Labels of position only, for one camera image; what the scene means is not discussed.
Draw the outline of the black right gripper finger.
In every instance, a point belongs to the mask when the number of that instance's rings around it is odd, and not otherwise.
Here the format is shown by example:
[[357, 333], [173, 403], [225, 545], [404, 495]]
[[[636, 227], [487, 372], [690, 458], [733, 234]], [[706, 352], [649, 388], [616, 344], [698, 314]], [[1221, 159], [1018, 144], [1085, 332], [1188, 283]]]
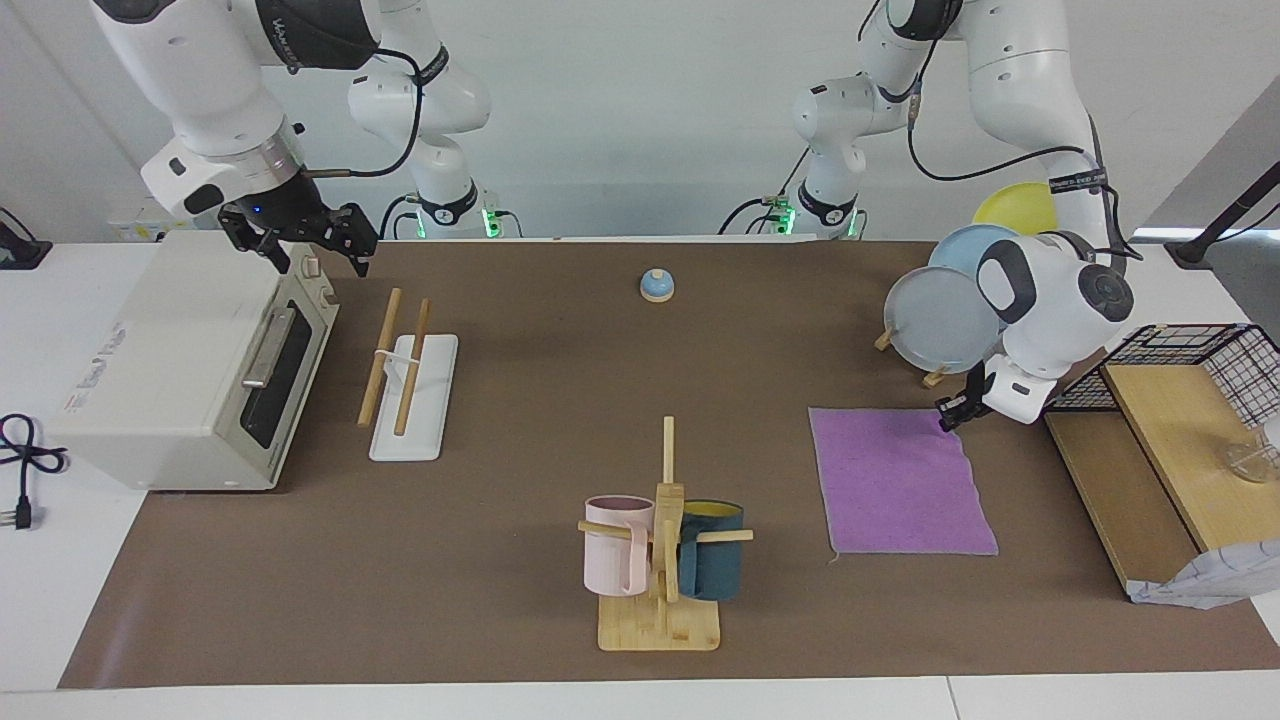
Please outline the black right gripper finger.
[[319, 220], [317, 246], [346, 258], [355, 274], [365, 278], [380, 240], [365, 210], [356, 202], [347, 202], [323, 211]]
[[223, 205], [218, 213], [218, 222], [238, 251], [265, 258], [282, 275], [289, 272], [291, 259], [280, 246], [275, 231], [259, 232], [237, 205]]

